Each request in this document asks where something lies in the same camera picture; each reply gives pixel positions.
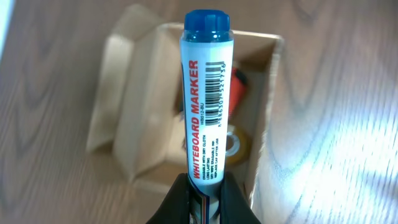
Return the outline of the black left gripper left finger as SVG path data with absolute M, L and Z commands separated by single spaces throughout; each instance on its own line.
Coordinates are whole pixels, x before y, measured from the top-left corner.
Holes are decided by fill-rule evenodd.
M 147 224 L 190 223 L 189 193 L 188 175 L 181 173 L 177 176 L 160 207 L 147 221 Z

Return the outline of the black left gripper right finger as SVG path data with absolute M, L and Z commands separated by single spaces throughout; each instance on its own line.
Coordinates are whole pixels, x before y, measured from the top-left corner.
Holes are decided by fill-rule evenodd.
M 221 224 L 261 224 L 230 172 L 224 174 L 220 197 Z

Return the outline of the yellow tape roll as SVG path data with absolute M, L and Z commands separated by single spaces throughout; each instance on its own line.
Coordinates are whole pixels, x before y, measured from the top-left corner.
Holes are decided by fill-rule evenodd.
M 248 160 L 251 153 L 251 138 L 245 131 L 229 124 L 226 140 L 226 166 L 236 166 Z

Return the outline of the brown cardboard box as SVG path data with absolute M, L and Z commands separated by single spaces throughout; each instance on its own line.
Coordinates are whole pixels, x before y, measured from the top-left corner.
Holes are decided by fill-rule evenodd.
M 187 169 L 180 112 L 181 23 L 166 23 L 144 6 L 122 13 L 104 46 L 86 149 L 110 150 L 121 171 L 96 161 L 103 179 L 132 182 L 134 223 L 159 208 L 175 178 Z M 234 156 L 229 170 L 255 214 L 260 214 L 259 162 L 266 146 L 275 78 L 283 40 L 278 35 L 235 31 L 233 64 L 248 89 L 233 112 L 234 132 L 246 134 L 250 150 Z

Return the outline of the red utility knife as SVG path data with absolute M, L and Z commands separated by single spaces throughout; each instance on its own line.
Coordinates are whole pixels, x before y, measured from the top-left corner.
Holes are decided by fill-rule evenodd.
M 247 76 L 238 68 L 233 67 L 231 73 L 231 86 L 229 93 L 229 118 L 233 116 L 234 110 L 239 106 L 248 88 Z

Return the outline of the blue marker pen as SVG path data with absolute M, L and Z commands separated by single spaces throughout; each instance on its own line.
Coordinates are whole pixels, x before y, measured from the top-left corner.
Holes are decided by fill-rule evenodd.
M 183 111 L 192 217 L 218 216 L 224 178 L 234 37 L 229 15 L 197 9 L 185 16 L 180 38 Z

